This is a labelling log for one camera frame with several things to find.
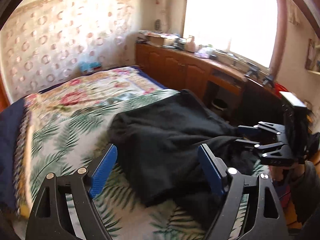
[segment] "black blanket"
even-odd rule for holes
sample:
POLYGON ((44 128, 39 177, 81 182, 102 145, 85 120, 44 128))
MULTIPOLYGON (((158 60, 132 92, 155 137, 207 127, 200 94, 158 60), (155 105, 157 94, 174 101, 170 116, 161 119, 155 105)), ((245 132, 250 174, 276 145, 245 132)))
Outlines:
POLYGON ((109 129, 118 163, 146 206, 174 199, 207 229, 219 200, 211 193, 197 148, 207 143, 227 166, 251 174, 255 157, 234 152, 234 127, 208 110, 190 92, 119 113, 109 129))

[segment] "navy blue blanket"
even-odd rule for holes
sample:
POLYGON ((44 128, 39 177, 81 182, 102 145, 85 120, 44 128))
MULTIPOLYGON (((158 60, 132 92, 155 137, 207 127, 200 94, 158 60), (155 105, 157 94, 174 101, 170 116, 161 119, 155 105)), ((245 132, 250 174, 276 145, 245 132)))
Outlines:
POLYGON ((13 154, 24 112, 21 98, 0 113, 0 204, 15 210, 13 154))

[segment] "picture frame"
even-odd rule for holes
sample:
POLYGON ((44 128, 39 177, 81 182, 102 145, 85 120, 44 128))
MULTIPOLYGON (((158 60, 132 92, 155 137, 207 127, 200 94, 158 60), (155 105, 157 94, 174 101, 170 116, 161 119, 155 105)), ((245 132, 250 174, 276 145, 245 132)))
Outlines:
POLYGON ((305 69, 312 70, 312 68, 313 68, 312 63, 315 59, 315 55, 316 55, 315 42, 312 39, 309 39, 305 69))

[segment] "floral bedspread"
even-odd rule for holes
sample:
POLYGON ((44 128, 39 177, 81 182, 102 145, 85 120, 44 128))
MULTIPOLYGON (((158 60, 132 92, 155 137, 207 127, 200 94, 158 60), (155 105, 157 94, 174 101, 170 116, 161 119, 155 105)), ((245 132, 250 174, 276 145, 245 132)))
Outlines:
MULTIPOLYGON (((30 121, 20 178, 21 214, 28 217, 49 172, 57 176, 72 174, 101 154, 108 144, 107 131, 115 114, 176 93, 162 90, 126 67, 77 78, 44 94, 28 96, 30 121)), ((72 196, 67 195, 67 200, 76 235, 85 239, 72 196)), ((200 225, 172 200, 148 208, 142 205, 117 164, 94 203, 113 239, 200 240, 204 236, 200 225)), ((233 235, 240 230, 245 209, 244 197, 233 235)))

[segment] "wastebasket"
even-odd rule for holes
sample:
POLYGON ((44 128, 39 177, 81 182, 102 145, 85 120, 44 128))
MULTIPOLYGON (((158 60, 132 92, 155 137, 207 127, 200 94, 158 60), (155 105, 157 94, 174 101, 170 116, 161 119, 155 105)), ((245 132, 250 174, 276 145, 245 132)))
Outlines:
POLYGON ((215 98, 211 102, 210 110, 216 113, 218 116, 222 117, 227 108, 228 104, 225 101, 219 98, 215 98))

